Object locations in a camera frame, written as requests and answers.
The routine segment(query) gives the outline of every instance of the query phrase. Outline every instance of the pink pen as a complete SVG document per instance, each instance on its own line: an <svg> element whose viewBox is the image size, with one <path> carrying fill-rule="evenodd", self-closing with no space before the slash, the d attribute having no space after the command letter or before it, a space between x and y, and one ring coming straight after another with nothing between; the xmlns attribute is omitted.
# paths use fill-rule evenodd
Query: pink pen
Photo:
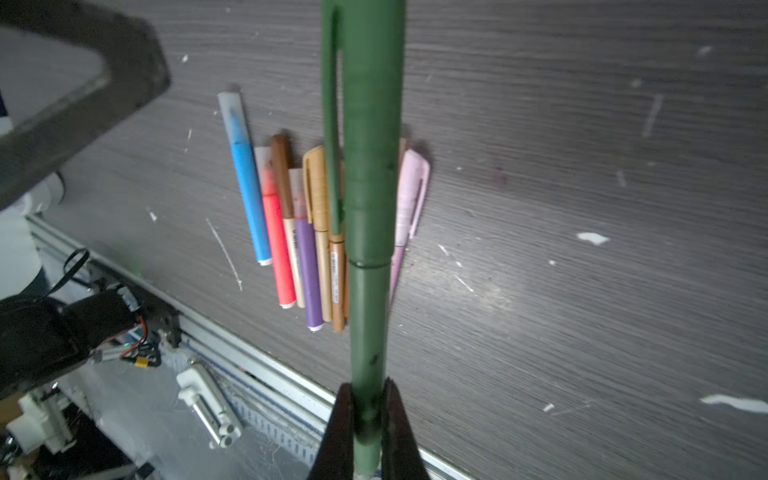
<svg viewBox="0 0 768 480"><path fill-rule="evenodd" d="M402 256L408 240L416 234L419 217L424 206L429 179L429 162L413 150L406 151L400 166L397 183L397 217L395 220L395 254L392 256L392 270L389 273L389 304L395 298L397 277L400 274Z"/></svg>

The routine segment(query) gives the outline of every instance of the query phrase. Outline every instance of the marker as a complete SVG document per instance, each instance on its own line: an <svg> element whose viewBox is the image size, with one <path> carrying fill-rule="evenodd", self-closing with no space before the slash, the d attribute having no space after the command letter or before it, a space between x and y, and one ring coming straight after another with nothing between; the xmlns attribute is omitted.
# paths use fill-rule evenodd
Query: marker
<svg viewBox="0 0 768 480"><path fill-rule="evenodd" d="M272 137L272 169L277 184L277 196L280 198L280 210L283 212L283 229L288 244L288 258L290 260L290 272L293 275L293 289L296 291L296 304L299 308L304 308L304 288L301 283L300 259L297 251L296 221L293 219L293 199L291 198L290 178L288 177L289 162L288 137L274 135Z"/></svg>
<svg viewBox="0 0 768 480"><path fill-rule="evenodd" d="M344 163L341 163L341 175L344 178ZM344 197L344 182L340 181L341 196ZM346 326L344 317L344 288L346 278L346 255L344 254L344 224L341 225L339 234L329 230L330 256L331 256L331 317L333 318L333 331L341 333Z"/></svg>
<svg viewBox="0 0 768 480"><path fill-rule="evenodd" d="M293 274L290 271L286 233L283 229L283 215L280 213L280 199L272 171L272 149L256 147L256 168L259 171L259 183L264 202L266 232L270 237L272 260L277 284L277 301L283 308L296 305L296 291L293 288Z"/></svg>
<svg viewBox="0 0 768 480"><path fill-rule="evenodd" d="M245 128L245 115L240 94L225 91L219 95L219 108L230 140L232 160L235 163L237 182L240 184L240 194L243 196L245 216L248 219L250 236L253 239L253 250L260 265L272 263L270 240L266 234L264 206L261 203L261 189L257 180L256 165L250 149L250 139Z"/></svg>
<svg viewBox="0 0 768 480"><path fill-rule="evenodd" d="M293 200L293 216L296 221L296 236L299 241L299 265L306 303L306 326L313 332L323 328L323 305L320 302L320 281L317 276L317 249L315 236L306 221L306 198L304 197L304 176L301 168L288 170Z"/></svg>
<svg viewBox="0 0 768 480"><path fill-rule="evenodd" d="M413 150L406 151L400 167L397 183L397 214L395 218L395 254L392 255L392 271L389 274L389 304L395 298L397 277L408 240L416 234L422 214L429 180L429 162Z"/></svg>
<svg viewBox="0 0 768 480"><path fill-rule="evenodd" d="M304 197L307 221L315 228L317 248L317 275L320 281L320 305L323 321L333 320L331 313L331 266L328 245L328 187L326 185L326 157L323 146L304 154Z"/></svg>

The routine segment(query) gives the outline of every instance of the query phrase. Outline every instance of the pen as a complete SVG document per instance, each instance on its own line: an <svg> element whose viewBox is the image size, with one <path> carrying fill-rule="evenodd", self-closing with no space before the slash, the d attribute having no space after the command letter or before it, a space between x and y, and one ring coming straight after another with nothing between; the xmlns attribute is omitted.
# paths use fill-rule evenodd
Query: pen
<svg viewBox="0 0 768 480"><path fill-rule="evenodd" d="M395 251L405 0L323 0L320 68L328 150L331 231L345 225L352 351L354 461L373 473L381 459L382 389ZM336 51L342 49L344 204L338 185Z"/></svg>
<svg viewBox="0 0 768 480"><path fill-rule="evenodd" d="M306 221L306 198L304 197L304 175L301 168L288 170L290 190L293 198L293 216L296 221L296 237L299 242L299 265L304 286L306 304L306 326L316 332L323 328L323 305L320 302L320 281L317 276L317 249L315 235Z"/></svg>
<svg viewBox="0 0 768 480"><path fill-rule="evenodd" d="M301 282L300 259L297 252L298 239L296 238L296 221L293 219L293 199L291 198L291 185L288 177L288 163L290 163L288 137L282 134L274 135L272 137L272 169L277 184L277 196L280 198L280 210L283 212L283 229L288 244L288 259L293 275L293 289L296 291L296 304L299 308L304 308L304 288Z"/></svg>
<svg viewBox="0 0 768 480"><path fill-rule="evenodd" d="M256 169L259 171L259 183L264 203L266 232L269 234L272 249L272 261L277 284L277 301L283 308L296 305L296 291L293 288L293 274L290 271L286 234L283 229L283 215L280 213L280 199L272 170L272 149L256 147Z"/></svg>
<svg viewBox="0 0 768 480"><path fill-rule="evenodd" d="M429 180L429 162L413 150L406 151L400 166L397 183L397 214L395 217L395 255L392 256L392 272L389 275L389 304L395 298L397 277L408 240L416 234L422 214Z"/></svg>
<svg viewBox="0 0 768 480"><path fill-rule="evenodd" d="M235 163L237 182L240 184L240 194L243 196L245 216L248 219L256 260L260 265L270 265L272 253L269 237L266 234L264 206L261 203L261 190L257 180L256 165L253 162L253 153L250 149L248 132L245 128L245 115L243 114L243 104L240 102L240 94L225 91L220 93L218 97L221 117L224 119L224 127L227 129L227 137L230 140L232 160Z"/></svg>
<svg viewBox="0 0 768 480"><path fill-rule="evenodd" d="M344 163L341 164L342 177L344 175ZM341 182L341 195L343 197L343 185ZM330 254L331 254L331 317L333 318L333 331L341 333L344 331L346 321L344 318L344 279L346 278L346 255L344 254L344 224L341 225L340 233L334 234L330 231Z"/></svg>
<svg viewBox="0 0 768 480"><path fill-rule="evenodd" d="M326 186L326 157L322 145L304 154L302 169L307 221L315 228L320 305L323 308L323 321L330 322L333 320L333 315L331 313L331 267L328 244L328 190Z"/></svg>

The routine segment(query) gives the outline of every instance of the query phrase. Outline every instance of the brown marker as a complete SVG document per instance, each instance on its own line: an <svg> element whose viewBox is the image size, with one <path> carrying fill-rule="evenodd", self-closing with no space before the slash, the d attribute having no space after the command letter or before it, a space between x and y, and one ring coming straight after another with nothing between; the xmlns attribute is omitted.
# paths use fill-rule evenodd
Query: brown marker
<svg viewBox="0 0 768 480"><path fill-rule="evenodd" d="M283 212L283 228L286 231L290 271L293 277L293 288L296 291L296 304L299 308L304 308L304 288L299 266L299 240L296 235L296 221L293 219L293 198L291 197L290 178L288 177L289 163L288 137L282 134L275 135L272 137L272 169L277 184L277 196L280 198L280 211Z"/></svg>

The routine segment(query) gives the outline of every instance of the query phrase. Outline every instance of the gold pen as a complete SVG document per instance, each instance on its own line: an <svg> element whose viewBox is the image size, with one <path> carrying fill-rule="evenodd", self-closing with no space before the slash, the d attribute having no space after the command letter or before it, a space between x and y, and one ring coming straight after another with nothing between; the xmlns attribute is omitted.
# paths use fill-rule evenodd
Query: gold pen
<svg viewBox="0 0 768 480"><path fill-rule="evenodd" d="M323 321L333 321L331 312L331 267L328 244L328 186L326 184L326 157L323 146L304 154L304 197L306 220L315 229L317 273L320 281L320 305Z"/></svg>
<svg viewBox="0 0 768 480"><path fill-rule="evenodd" d="M344 163L340 164L341 197L344 198ZM331 316L333 317L333 331L341 333L346 325L344 316L344 289L346 273L346 255L344 254L344 223L341 224L339 235L330 233L331 256Z"/></svg>

